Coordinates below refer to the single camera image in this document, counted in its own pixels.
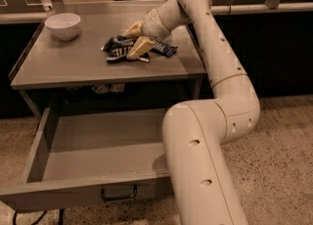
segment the floor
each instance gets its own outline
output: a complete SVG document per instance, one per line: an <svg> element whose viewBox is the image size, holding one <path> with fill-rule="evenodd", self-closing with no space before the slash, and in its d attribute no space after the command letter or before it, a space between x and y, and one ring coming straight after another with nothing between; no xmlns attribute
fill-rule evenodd
<svg viewBox="0 0 313 225"><path fill-rule="evenodd" d="M313 224L313 95L262 98L260 103L254 131L222 147L247 220L250 225ZM21 183L37 125L32 116L0 119L1 188ZM17 224L31 224L40 215L19 214ZM13 216L0 202L0 225L13 224ZM58 220L59 211L50 210L39 225ZM180 220L175 198L169 196L68 208L64 224L179 225Z"/></svg>

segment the white robotic arm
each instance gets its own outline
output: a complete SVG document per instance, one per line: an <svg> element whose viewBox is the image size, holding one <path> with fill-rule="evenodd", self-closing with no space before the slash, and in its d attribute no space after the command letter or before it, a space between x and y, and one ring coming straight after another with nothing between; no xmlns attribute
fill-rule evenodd
<svg viewBox="0 0 313 225"><path fill-rule="evenodd" d="M211 0L168 0L148 12L141 34L161 40L192 22L214 99L175 105L163 141L182 224L246 225L221 144L250 132L259 118L253 86L210 12Z"/></svg>

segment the bowl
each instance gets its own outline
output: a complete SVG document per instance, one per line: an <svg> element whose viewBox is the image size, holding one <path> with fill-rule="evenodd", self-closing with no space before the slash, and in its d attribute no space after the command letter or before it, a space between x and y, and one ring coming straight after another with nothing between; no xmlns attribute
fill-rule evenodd
<svg viewBox="0 0 313 225"><path fill-rule="evenodd" d="M70 41L80 32L80 16L73 13L57 14L48 18L45 25L56 38Z"/></svg>

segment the drawer handle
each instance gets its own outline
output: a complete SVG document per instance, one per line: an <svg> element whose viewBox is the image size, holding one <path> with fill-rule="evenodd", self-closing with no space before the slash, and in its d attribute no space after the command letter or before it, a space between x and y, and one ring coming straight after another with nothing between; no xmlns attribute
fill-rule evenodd
<svg viewBox="0 0 313 225"><path fill-rule="evenodd" d="M102 189L101 190L101 198L103 201L121 201L121 200L126 200L126 199L132 199L137 195L137 185L134 185L134 191L131 195L127 196L119 196L119 197L106 197L106 190Z"/></svg>

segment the open drawer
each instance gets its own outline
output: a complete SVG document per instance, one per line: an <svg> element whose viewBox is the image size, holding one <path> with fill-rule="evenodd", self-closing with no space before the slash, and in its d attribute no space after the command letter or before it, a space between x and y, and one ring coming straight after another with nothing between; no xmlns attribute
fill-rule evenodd
<svg viewBox="0 0 313 225"><path fill-rule="evenodd" d="M0 191L19 212L172 194L161 139L165 110L58 116L47 108L23 184Z"/></svg>

